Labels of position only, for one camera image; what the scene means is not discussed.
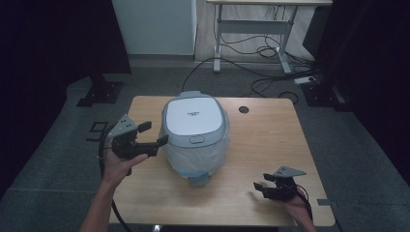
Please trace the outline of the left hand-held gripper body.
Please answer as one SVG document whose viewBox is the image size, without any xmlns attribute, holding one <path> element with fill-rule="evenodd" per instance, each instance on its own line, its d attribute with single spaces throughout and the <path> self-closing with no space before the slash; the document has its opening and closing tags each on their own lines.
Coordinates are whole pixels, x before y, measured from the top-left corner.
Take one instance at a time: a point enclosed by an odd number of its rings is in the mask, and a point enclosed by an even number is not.
<svg viewBox="0 0 410 232">
<path fill-rule="evenodd" d="M 144 151 L 136 143 L 138 125 L 127 115 L 121 117 L 117 124 L 109 131 L 111 149 L 120 159 L 131 160 Z"/>
</svg>

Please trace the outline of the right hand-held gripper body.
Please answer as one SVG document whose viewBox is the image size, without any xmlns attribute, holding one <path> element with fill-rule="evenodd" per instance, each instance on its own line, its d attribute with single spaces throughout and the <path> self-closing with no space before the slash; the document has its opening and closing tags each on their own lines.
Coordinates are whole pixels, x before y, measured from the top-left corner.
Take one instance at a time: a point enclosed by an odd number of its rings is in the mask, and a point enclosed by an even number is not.
<svg viewBox="0 0 410 232">
<path fill-rule="evenodd" d="M 268 188 L 268 198 L 285 201 L 299 193 L 294 178 L 296 176 L 306 175 L 306 172 L 288 166 L 281 166 L 271 175 L 276 177 L 276 180 L 273 182 L 276 186 L 274 188 Z"/>
</svg>

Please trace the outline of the clear plastic bin liner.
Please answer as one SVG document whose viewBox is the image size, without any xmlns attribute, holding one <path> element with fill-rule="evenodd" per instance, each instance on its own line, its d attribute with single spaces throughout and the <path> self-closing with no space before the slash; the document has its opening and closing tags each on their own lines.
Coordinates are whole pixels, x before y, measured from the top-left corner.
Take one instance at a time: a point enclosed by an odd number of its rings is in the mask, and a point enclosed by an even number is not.
<svg viewBox="0 0 410 232">
<path fill-rule="evenodd" d="M 225 163 L 230 142 L 230 123 L 226 114 L 223 119 L 222 136 L 216 143 L 188 148 L 168 142 L 163 147 L 167 161 L 174 171 L 184 178 L 196 178 L 204 174 L 212 175 Z"/>
</svg>

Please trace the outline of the white rice cooker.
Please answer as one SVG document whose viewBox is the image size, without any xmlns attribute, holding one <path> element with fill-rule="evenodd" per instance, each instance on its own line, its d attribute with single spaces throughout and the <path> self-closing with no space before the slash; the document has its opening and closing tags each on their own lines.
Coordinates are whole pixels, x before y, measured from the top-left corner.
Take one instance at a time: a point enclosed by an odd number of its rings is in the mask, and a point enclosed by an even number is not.
<svg viewBox="0 0 410 232">
<path fill-rule="evenodd" d="M 211 145 L 222 136 L 224 114 L 227 112 L 216 98 L 199 91 L 183 92 L 164 106 L 160 135 L 168 135 L 168 142 L 178 147 Z M 192 186 L 204 186 L 212 175 L 185 179 Z"/>
</svg>

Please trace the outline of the person's right hand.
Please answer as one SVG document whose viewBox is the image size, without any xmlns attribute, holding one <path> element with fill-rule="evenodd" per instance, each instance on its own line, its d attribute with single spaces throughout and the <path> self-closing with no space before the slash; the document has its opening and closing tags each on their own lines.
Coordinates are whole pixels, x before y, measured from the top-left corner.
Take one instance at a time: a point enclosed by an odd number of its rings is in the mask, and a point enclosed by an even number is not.
<svg viewBox="0 0 410 232">
<path fill-rule="evenodd" d="M 312 222 L 305 200 L 305 195 L 302 192 L 299 192 L 293 198 L 280 202 L 280 205 L 284 208 L 286 213 L 300 226 Z"/>
</svg>

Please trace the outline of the person's left hand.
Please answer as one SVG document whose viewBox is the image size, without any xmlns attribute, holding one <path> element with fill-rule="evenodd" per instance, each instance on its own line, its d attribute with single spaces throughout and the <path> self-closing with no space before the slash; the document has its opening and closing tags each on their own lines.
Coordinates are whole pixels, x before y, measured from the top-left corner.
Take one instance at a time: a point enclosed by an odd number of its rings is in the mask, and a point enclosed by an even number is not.
<svg viewBox="0 0 410 232">
<path fill-rule="evenodd" d="M 138 155 L 133 159 L 120 159 L 112 150 L 106 150 L 102 182 L 110 187 L 118 187 L 129 171 L 146 159 L 148 159 L 146 154 Z"/>
</svg>

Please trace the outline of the black tape floor number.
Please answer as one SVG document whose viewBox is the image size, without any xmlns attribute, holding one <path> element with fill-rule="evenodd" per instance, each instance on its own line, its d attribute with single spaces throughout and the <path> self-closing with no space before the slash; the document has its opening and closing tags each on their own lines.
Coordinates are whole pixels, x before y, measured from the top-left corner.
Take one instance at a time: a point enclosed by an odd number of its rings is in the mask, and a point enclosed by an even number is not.
<svg viewBox="0 0 410 232">
<path fill-rule="evenodd" d="M 89 137 L 86 138 L 87 141 L 99 142 L 108 127 L 107 122 L 94 122 L 89 129 Z"/>
</svg>

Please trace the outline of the white partition panel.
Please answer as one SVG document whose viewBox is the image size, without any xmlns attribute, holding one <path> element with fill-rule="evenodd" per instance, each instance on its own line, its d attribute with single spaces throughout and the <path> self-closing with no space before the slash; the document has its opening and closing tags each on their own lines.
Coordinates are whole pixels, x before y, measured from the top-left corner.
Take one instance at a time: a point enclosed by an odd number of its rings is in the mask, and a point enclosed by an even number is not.
<svg viewBox="0 0 410 232">
<path fill-rule="evenodd" d="M 196 0 L 112 0 L 130 55 L 193 55 Z"/>
</svg>

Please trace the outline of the white power strip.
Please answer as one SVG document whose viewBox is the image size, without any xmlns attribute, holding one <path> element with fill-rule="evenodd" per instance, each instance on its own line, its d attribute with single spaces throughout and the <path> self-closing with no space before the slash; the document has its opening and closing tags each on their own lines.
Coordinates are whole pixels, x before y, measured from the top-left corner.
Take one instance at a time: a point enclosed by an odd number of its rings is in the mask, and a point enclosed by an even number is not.
<svg viewBox="0 0 410 232">
<path fill-rule="evenodd" d="M 314 76 L 305 76 L 294 79 L 294 84 L 301 85 L 301 84 L 308 84 L 308 83 L 315 83 L 317 79 Z"/>
</svg>

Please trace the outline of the dark curtain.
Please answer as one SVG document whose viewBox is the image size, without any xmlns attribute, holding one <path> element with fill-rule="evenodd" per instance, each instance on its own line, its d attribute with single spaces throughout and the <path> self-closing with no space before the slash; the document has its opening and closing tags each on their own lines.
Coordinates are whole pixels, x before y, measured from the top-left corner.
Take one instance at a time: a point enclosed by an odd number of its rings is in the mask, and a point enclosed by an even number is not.
<svg viewBox="0 0 410 232">
<path fill-rule="evenodd" d="M 315 66 L 410 184 L 410 0 L 333 0 Z"/>
<path fill-rule="evenodd" d="M 0 200 L 53 125 L 68 86 L 130 70 L 112 0 L 0 0 Z"/>
</svg>

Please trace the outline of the black stand base plate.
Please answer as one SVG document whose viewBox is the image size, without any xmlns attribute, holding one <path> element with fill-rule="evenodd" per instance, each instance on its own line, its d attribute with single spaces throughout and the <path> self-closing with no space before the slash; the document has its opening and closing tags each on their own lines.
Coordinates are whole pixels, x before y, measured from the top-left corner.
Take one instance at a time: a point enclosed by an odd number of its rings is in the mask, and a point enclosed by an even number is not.
<svg viewBox="0 0 410 232">
<path fill-rule="evenodd" d="M 321 84 L 303 84 L 302 90 L 308 106 L 331 107 L 340 112 L 351 110 L 348 99 L 342 95 L 337 85 L 324 88 Z"/>
<path fill-rule="evenodd" d="M 91 107 L 95 103 L 116 103 L 124 86 L 123 82 L 107 81 L 102 74 L 91 75 L 92 86 L 87 95 L 77 103 L 78 107 Z"/>
</svg>

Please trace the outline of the white metal frame desk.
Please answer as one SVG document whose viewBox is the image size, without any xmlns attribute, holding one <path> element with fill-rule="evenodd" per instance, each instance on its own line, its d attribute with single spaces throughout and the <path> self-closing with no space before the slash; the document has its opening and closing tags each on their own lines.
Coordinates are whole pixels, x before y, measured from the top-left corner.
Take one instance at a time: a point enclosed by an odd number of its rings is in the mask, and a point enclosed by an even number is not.
<svg viewBox="0 0 410 232">
<path fill-rule="evenodd" d="M 333 0 L 206 0 L 217 9 L 216 45 L 214 48 L 213 71 L 220 72 L 221 64 L 221 35 L 222 34 L 252 34 L 252 35 L 280 35 L 283 36 L 279 47 L 275 48 L 279 63 L 285 74 L 292 73 L 285 49 L 293 28 L 296 13 L 299 7 L 329 7 Z M 223 7 L 227 5 L 250 6 L 283 6 L 291 7 L 292 12 L 288 20 L 251 20 L 251 19 L 223 19 Z"/>
</svg>

